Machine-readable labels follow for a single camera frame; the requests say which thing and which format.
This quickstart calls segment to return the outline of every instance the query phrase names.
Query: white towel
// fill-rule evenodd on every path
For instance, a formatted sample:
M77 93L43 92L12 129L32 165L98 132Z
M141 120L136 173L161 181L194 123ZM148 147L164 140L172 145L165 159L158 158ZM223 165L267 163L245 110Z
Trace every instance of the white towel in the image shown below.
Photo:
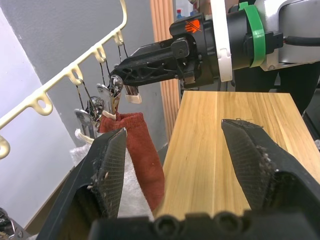
M80 130L78 129L75 131L76 137L78 137L77 133L79 131ZM70 150L74 166L77 166L88 154L90 147L91 144L86 143L84 146ZM148 216L151 221L154 220L154 216L139 185L131 156L128 152L128 149L126 148L123 188L120 199L118 218L132 218L143 216Z

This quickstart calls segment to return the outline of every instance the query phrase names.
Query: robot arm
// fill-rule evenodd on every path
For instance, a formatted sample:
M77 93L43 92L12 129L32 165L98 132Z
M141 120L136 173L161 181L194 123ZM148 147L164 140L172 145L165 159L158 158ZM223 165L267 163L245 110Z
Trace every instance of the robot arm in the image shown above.
M316 2L257 0L255 5L240 5L238 11L227 14L232 69L260 66L269 71L320 61L320 49L316 47L320 43L317 36L320 33L316 32L312 37L284 37L283 33L310 36L306 29L295 29L293 23L288 21L298 8L314 12L320 10L320 4ZM306 15L295 15L293 19L298 19L294 23L296 25L298 21L312 22ZM122 78L127 87L176 78L184 80L186 89L212 84L220 78L212 19L197 14L174 22L169 31L171 39L140 47L119 64L111 75ZM315 51L317 56L307 56L301 51Z

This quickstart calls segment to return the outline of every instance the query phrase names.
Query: red cloth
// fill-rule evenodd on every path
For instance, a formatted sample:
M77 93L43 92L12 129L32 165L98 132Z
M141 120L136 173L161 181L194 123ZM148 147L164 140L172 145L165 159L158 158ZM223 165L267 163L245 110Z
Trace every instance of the red cloth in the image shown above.
M151 140L142 113L116 114L116 121L102 116L100 133L126 128L126 146L130 153L136 178L153 211L165 194L165 175L157 150Z

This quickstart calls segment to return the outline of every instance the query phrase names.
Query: screw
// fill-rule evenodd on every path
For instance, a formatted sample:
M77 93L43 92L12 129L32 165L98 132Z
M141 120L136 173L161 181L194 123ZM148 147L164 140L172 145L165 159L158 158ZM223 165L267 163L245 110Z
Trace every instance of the screw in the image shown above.
M22 231L18 231L18 238L22 239L23 236L24 236L23 232Z

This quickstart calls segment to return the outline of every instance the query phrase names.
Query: hanging laundry rack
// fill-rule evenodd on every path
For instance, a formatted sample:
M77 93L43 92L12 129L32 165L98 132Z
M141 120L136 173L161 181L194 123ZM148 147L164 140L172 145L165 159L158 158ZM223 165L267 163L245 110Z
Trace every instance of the hanging laundry rack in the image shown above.
M4 128L8 123L10 123L14 118L16 118L20 113L22 113L25 109L31 107L38 114L43 116L48 116L53 111L53 103L47 96L47 92L54 87L57 83L59 83L64 77L68 77L70 81L76 86L81 85L83 80L83 74L79 68L79 64L82 63L85 59L87 59L91 54L94 54L96 60L99 63L104 63L107 59L105 50L103 48L103 44L109 41L111 38L115 40L115 43L118 46L121 46L124 42L121 30L127 24L127 8L125 0L120 0L122 12L123 12L123 20L122 23L112 30L108 35L90 47L85 53L79 56L76 60L71 62L67 67L65 67L61 72L59 72L56 76L46 82L44 85L36 89L32 94L27 96L21 103L19 103L15 108L9 111L6 115L0 118L0 130ZM40 106L39 101L43 101L45 103L45 107ZM0 135L0 160L4 159L10 153L10 144L9 142Z

